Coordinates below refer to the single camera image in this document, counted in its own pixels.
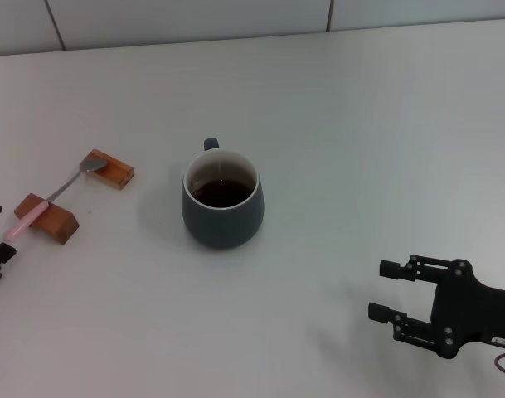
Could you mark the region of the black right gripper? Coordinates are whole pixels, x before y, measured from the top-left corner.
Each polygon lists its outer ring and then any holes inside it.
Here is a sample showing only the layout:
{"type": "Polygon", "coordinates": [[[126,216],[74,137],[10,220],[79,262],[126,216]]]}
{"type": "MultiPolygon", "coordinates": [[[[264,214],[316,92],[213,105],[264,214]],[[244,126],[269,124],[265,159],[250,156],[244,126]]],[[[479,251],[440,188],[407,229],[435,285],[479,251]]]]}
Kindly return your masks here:
{"type": "Polygon", "coordinates": [[[505,348],[505,290],[480,283],[468,261],[411,255],[405,265],[382,260],[379,275],[436,284],[431,324],[380,304],[368,304],[369,319],[391,323],[396,341],[435,347],[445,359],[456,357],[470,342],[505,348]]]}

